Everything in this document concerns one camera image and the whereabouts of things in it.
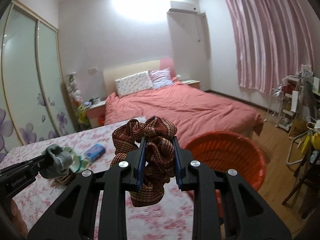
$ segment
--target curtain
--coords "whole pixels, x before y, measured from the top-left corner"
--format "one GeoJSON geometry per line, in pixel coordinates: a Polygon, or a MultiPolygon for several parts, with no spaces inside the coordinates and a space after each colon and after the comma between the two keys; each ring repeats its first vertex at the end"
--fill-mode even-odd
{"type": "Polygon", "coordinates": [[[314,67],[314,52],[298,0],[226,0],[236,42],[240,87],[268,93],[301,64],[314,67]]]}

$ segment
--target pink duvet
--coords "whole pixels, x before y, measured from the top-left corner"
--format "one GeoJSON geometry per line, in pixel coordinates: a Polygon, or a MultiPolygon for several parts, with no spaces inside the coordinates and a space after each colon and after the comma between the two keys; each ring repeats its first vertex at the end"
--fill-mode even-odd
{"type": "Polygon", "coordinates": [[[156,115],[173,122],[180,147],[193,137],[215,130],[237,133],[254,129],[259,135],[262,120],[257,111],[243,103],[175,82],[156,90],[145,90],[119,98],[115,93],[107,100],[105,124],[138,116],[156,115]]]}

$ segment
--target brown woven scrunchie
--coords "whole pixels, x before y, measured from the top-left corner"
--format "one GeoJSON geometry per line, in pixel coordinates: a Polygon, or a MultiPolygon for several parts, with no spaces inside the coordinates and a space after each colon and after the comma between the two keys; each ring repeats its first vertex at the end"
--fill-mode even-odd
{"type": "Polygon", "coordinates": [[[151,117],[145,123],[132,119],[112,133],[116,156],[113,166],[127,157],[127,153],[137,150],[135,142],[140,143],[146,137],[146,161],[143,186],[139,192],[130,192],[134,207],[149,206],[158,203],[163,195],[165,183],[174,177],[174,148],[170,142],[177,132],[177,127],[168,120],[151,117]]]}

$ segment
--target white patterned pillow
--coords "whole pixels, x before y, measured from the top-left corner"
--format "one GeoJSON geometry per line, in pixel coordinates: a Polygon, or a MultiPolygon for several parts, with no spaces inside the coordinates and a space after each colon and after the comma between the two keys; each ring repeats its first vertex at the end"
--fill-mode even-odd
{"type": "Polygon", "coordinates": [[[148,71],[115,80],[117,94],[124,97],[139,91],[153,89],[148,71]]]}

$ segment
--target blue box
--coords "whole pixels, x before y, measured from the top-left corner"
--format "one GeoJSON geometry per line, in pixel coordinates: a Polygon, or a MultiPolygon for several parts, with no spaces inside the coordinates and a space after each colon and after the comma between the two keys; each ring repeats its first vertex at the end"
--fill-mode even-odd
{"type": "Polygon", "coordinates": [[[96,143],[89,150],[84,153],[84,157],[89,161],[94,162],[98,159],[102,154],[106,152],[106,149],[99,143],[96,143]]]}

